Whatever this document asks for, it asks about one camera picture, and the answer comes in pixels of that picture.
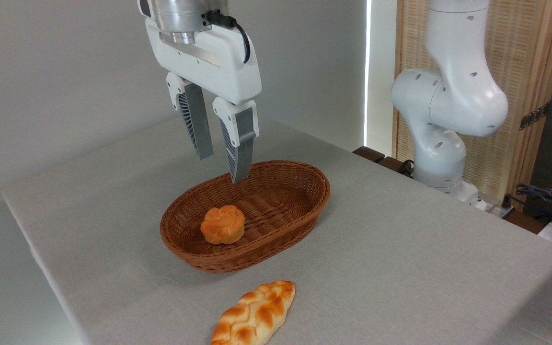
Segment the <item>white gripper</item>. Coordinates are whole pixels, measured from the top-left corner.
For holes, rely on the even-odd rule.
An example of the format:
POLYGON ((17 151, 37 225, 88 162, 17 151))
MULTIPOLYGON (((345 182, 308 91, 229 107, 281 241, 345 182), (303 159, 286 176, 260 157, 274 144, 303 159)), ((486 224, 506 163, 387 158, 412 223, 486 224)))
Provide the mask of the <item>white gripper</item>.
POLYGON ((262 90, 254 47, 230 16, 226 0, 140 0, 149 41, 199 159, 213 155, 202 88, 218 96, 219 116, 233 184, 247 178, 259 136, 253 101, 262 90))

